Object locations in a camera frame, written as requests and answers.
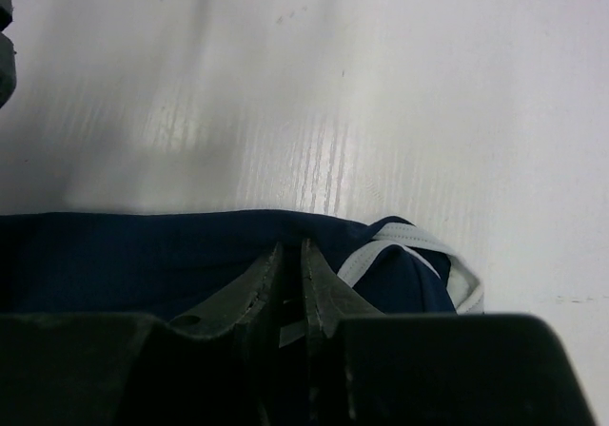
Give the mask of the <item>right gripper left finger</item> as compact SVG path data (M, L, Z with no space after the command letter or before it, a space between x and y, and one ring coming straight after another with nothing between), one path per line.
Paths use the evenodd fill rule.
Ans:
M279 345L284 249L157 328L147 341L150 425L267 425Z

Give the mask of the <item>navy blue underwear white trim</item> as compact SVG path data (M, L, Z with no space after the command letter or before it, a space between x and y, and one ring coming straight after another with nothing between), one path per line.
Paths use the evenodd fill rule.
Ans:
M280 348L305 347L301 247L313 242L345 285L386 314L478 313L481 280L444 242L386 217L358 223L285 210L179 215L46 213L1 220L1 325L65 314L171 320L284 249Z

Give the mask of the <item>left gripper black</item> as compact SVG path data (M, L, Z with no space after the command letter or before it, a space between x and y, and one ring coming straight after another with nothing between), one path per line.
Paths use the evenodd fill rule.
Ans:
M14 44L4 34L12 20L12 0L0 0L0 107L10 99L17 83Z

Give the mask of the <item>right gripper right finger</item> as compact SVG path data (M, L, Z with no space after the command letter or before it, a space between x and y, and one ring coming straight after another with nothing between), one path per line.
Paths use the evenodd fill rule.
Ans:
M345 322L382 313L338 277L312 240L302 244L301 275L311 418L320 425L389 425L385 412L358 417L344 343Z

